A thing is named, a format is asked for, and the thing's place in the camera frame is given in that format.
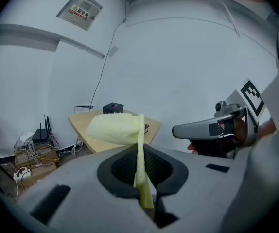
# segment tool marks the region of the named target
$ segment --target wire on wall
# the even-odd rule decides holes
[[[235,28],[236,34],[237,34],[237,36],[240,38],[240,32],[239,32],[239,30],[238,30],[238,26],[237,26],[237,24],[236,24],[235,19],[234,19],[233,16],[232,16],[231,12],[229,11],[229,9],[228,9],[228,7],[226,6],[226,4],[224,4],[223,2],[219,2],[219,3],[220,3],[221,5],[223,5],[224,8],[226,9],[226,11],[227,11],[227,13],[228,13],[228,15],[229,15],[229,17],[230,17],[230,21],[231,21],[233,27]]]
[[[110,51],[110,48],[111,48],[112,42],[113,42],[113,40],[114,40],[116,30],[117,30],[117,28],[119,28],[119,26],[120,26],[120,25],[124,24],[124,23],[125,23],[125,21],[126,21],[126,2],[125,2],[124,4],[125,4],[125,8],[124,8],[124,9],[125,9],[125,19],[123,20],[123,22],[122,22],[122,23],[120,23],[120,24],[119,24],[119,25],[115,28],[115,30],[114,30],[114,34],[112,35],[111,42],[110,42],[110,45],[109,45],[109,48],[108,48],[108,51],[107,51],[107,54],[106,54],[106,57],[105,57],[105,61],[104,61],[104,64],[103,64],[103,68],[102,68],[101,76],[100,76],[99,82],[98,82],[98,84],[97,84],[97,86],[96,86],[96,88],[95,88],[95,91],[94,91],[94,93],[93,93],[93,97],[92,97],[92,100],[91,100],[91,104],[90,104],[89,111],[91,110],[91,106],[92,106],[92,104],[93,104],[93,99],[94,99],[94,96],[95,96],[96,90],[97,90],[97,88],[98,88],[98,87],[99,87],[99,85],[100,85],[100,82],[101,82],[101,79],[102,79],[102,75],[103,75],[103,71],[104,71],[104,67],[105,67],[105,64],[106,64],[106,60],[107,60],[107,57],[108,57],[108,54],[109,54],[109,51]]]

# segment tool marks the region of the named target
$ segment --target cardboard box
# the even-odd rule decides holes
[[[54,143],[51,141],[51,142],[48,142],[48,144],[54,146]],[[22,154],[23,150],[26,150],[27,146],[28,145],[34,145],[33,142],[29,142],[29,144],[26,144],[26,143],[22,143],[20,140],[18,140],[16,143],[15,143],[15,151],[14,151],[14,154],[17,155],[17,154]],[[48,147],[47,144],[36,144],[36,150],[42,150],[42,149],[46,149]]]
[[[55,162],[53,162],[51,165],[49,166],[42,166],[42,167],[38,167],[38,168],[34,168],[32,169],[31,173],[31,177],[27,177],[24,178],[21,181],[18,181],[17,184],[21,187],[29,188],[32,185],[41,182],[41,180],[43,178],[45,178],[46,176],[48,176],[50,173],[52,173],[54,170],[56,170],[56,164]]]
[[[58,159],[57,154],[53,148],[45,148],[42,150],[36,150],[35,155],[38,156],[38,161],[42,165],[49,165],[49,163],[54,162],[54,159]],[[24,152],[23,154],[16,155],[15,165],[17,168],[28,167],[32,168],[40,167],[40,165],[33,159],[32,154]]]

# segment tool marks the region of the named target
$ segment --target wall sign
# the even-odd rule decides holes
[[[87,20],[88,16],[90,15],[89,12],[85,11],[84,9],[80,8],[76,4],[74,4],[70,9],[69,12],[75,14],[76,16],[82,18],[83,20]]]

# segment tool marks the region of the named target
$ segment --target wooden table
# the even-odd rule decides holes
[[[102,110],[95,110],[95,111],[72,114],[69,115],[68,117],[70,124],[77,132],[80,140],[82,140],[85,143],[85,145],[94,153],[99,153],[108,149],[121,146],[113,143],[100,141],[87,135],[87,127],[89,123],[92,121],[92,119],[95,116],[102,113],[103,113]],[[149,128],[148,128],[148,132],[145,134],[144,142],[151,143],[155,135],[157,134],[161,126],[161,123],[146,117],[145,117],[145,123],[149,125]]]

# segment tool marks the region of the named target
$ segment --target router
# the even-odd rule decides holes
[[[45,122],[45,129],[41,128],[41,123],[39,125],[39,129],[36,130],[35,134],[33,135],[33,142],[34,143],[46,143],[49,141],[49,134],[51,132],[51,127],[49,123],[49,117],[44,115],[44,122]]]

